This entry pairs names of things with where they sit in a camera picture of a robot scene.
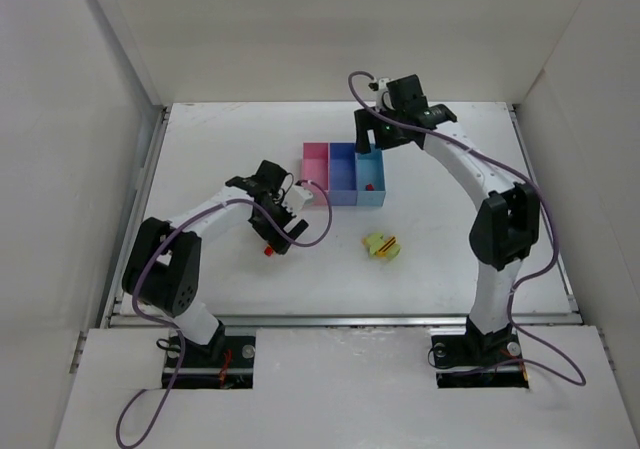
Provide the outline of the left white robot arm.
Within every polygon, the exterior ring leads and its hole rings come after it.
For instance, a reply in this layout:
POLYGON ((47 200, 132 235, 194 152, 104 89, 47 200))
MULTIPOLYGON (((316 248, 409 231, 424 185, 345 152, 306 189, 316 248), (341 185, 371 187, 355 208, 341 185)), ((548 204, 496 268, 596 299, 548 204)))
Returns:
POLYGON ((309 227, 299 212, 313 193, 264 160, 255 174, 234 176, 211 198, 167 220, 140 225, 122 279, 122 288, 163 313, 179 329, 185 345, 213 358, 223 350, 225 329, 198 300, 201 253, 229 229, 248 223, 266 243, 267 255, 284 255, 309 227))

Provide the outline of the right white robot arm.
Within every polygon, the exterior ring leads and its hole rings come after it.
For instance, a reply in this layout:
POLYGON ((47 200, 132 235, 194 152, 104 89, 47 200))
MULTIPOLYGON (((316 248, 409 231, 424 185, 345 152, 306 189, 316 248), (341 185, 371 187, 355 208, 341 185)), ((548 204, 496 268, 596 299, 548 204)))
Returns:
POLYGON ((356 150, 415 143, 438 161, 472 201, 469 245, 478 261, 475 299, 465 331, 432 339, 438 369, 490 366, 513 342, 509 298, 523 261, 539 239, 540 199, 531 183, 490 162, 444 104, 430 105, 415 75, 370 77, 374 105, 354 114, 356 150))

